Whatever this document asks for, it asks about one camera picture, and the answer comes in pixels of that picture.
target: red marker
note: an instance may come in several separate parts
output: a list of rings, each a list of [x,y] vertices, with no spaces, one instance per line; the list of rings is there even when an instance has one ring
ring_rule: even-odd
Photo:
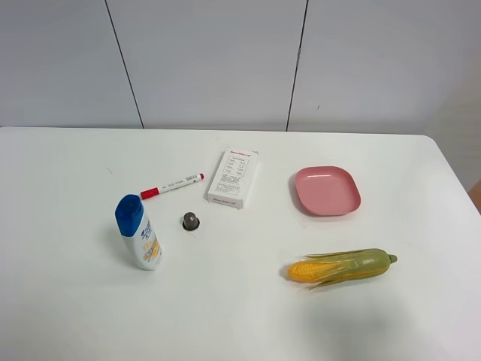
[[[163,186],[162,188],[152,188],[151,190],[144,190],[141,192],[142,199],[148,199],[159,195],[160,193],[168,192],[169,190],[176,190],[177,188],[181,188],[183,186],[188,186],[189,184],[200,182],[204,179],[204,174],[194,174],[190,177],[187,177],[182,180],[178,180],[177,182],[173,182],[168,184],[167,186]]]

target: shampoo bottle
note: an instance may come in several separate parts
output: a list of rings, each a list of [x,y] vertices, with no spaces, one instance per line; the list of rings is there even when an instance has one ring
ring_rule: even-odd
[[[135,194],[123,197],[115,210],[115,218],[135,263],[143,269],[156,269],[162,250],[141,198]]]

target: pink square plate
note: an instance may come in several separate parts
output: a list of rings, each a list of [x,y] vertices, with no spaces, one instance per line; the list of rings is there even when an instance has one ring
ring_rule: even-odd
[[[301,204],[316,216],[342,216],[361,205],[351,174],[342,168],[304,168],[295,176],[295,188]]]

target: corn cob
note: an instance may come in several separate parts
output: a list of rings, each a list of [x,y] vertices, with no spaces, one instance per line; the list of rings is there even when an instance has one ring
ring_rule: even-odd
[[[287,274],[297,282],[319,282],[310,289],[375,277],[386,272],[391,263],[398,260],[395,255],[378,249],[309,254],[305,258],[305,261],[291,265]]]

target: nutrition label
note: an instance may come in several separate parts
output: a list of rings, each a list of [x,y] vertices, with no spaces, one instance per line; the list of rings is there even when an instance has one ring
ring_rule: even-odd
[[[222,177],[216,186],[216,191],[236,196],[239,193],[239,182],[246,174],[248,163],[248,159],[230,156],[222,171]]]

